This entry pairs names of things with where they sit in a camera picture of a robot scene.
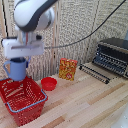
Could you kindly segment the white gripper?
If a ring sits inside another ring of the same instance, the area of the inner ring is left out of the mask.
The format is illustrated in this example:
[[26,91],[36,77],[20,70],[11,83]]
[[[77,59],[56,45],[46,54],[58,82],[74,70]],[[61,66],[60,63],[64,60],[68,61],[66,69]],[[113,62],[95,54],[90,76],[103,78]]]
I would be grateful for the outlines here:
[[2,46],[7,59],[29,56],[26,60],[27,64],[29,64],[31,56],[41,55],[44,52],[44,43],[40,35],[32,36],[26,44],[22,44],[16,37],[4,38]]

